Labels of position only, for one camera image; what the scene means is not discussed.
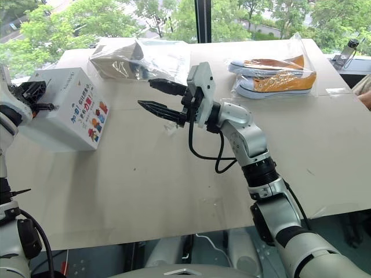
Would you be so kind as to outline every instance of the white cable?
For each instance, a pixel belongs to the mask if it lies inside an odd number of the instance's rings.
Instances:
[[[225,256],[225,258],[227,259],[228,261],[228,264],[230,265],[230,267],[232,268],[233,265],[232,265],[232,262],[230,260],[230,258],[228,257],[228,255],[222,250],[222,249],[219,249],[215,246],[215,244],[212,242],[212,240],[208,237],[208,236],[200,236],[199,234],[196,234],[196,237],[203,237],[204,239],[207,239],[209,241],[209,243],[212,245],[212,247],[216,250],[216,251],[219,251],[219,252],[222,252],[223,255]]]
[[[64,265],[64,272],[63,275],[66,276],[67,273],[67,263],[68,263],[68,249],[67,249],[67,255],[66,255],[66,264]]]

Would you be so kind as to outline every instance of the floor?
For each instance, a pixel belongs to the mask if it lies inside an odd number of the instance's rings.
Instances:
[[[341,217],[342,219],[348,219],[346,215]],[[371,274],[371,237],[359,226],[362,242],[356,244],[357,248],[350,247],[344,240],[340,219],[339,215],[322,217],[311,220],[311,225],[314,231],[334,245],[342,254],[350,258],[362,270]],[[250,233],[260,256],[264,277],[286,277],[276,248],[267,246],[262,242],[255,227],[248,227],[247,231]],[[216,247],[223,248],[222,231],[203,233],[202,235],[209,236]],[[136,244],[69,250],[67,277],[101,278],[116,275],[128,269],[140,268],[148,259],[156,243],[157,240],[152,240]],[[65,251],[54,258],[56,270],[64,270],[62,263],[66,261],[66,255],[67,252]],[[30,265],[31,269],[34,269],[45,258],[45,253],[42,253],[33,259]],[[228,266],[228,262],[221,252],[214,250],[206,239],[198,237],[194,238],[192,263]],[[47,264],[43,264],[35,273],[46,270]]]

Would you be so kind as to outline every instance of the robotic arm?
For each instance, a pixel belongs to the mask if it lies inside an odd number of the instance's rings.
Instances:
[[[248,183],[255,204],[250,208],[260,237],[277,246],[291,278],[371,277],[341,255],[325,239],[301,227],[299,214],[286,183],[276,172],[264,133],[255,125],[251,112],[232,103],[213,101],[215,84],[208,63],[193,66],[188,87],[164,79],[150,81],[165,93],[183,96],[181,112],[153,101],[139,104],[156,116],[183,127],[192,121],[207,131],[222,133],[229,140]]]

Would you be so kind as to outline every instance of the white tabletop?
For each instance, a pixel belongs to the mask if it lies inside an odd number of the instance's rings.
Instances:
[[[228,98],[235,78],[227,71],[228,59],[271,53],[284,43],[191,45],[191,64],[208,61],[217,85],[215,99]],[[253,112],[278,172],[309,217],[369,209],[371,113],[316,44],[304,44],[317,71],[309,95],[234,101]],[[70,50],[58,67],[81,66],[94,76],[91,65],[82,62],[82,53],[87,57],[90,52]],[[97,151],[52,153],[19,134],[7,153],[12,189],[32,188],[16,199],[43,226],[52,249],[253,225],[253,202],[240,167],[216,174],[213,162],[188,150],[187,128],[169,135],[167,121],[136,102],[155,100],[179,110],[180,97],[156,91],[147,82],[93,81],[112,107]],[[216,155],[219,137],[195,129],[194,145],[200,153]],[[229,146],[225,154],[232,155]]]

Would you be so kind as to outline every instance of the orange sneaker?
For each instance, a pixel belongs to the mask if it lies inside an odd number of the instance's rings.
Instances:
[[[284,61],[272,59],[253,59],[246,61],[232,61],[228,66],[230,72],[244,76],[269,77],[283,71],[290,71],[293,75],[302,75],[304,56],[300,55]]]
[[[306,94],[312,89],[316,77],[316,72],[300,78],[287,71],[265,79],[241,76],[235,90],[244,97],[255,99],[277,94]]]

